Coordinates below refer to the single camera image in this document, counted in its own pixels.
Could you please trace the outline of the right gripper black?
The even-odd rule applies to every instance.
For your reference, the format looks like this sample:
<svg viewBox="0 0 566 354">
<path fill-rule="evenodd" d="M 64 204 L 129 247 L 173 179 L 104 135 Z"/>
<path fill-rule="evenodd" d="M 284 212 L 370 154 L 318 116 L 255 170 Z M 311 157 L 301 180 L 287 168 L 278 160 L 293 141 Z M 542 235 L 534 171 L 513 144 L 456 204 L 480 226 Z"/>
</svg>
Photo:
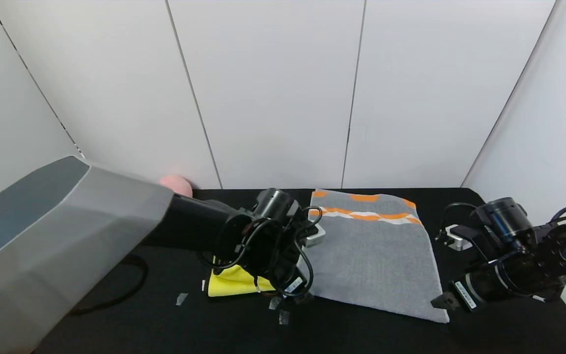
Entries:
<svg viewBox="0 0 566 354">
<path fill-rule="evenodd" d="M 480 312 L 509 299 L 509 280 L 501 264 L 469 267 L 464 275 L 449 282 L 448 289 L 430 302 L 432 307 L 454 311 L 462 305 L 467 312 Z"/>
</svg>

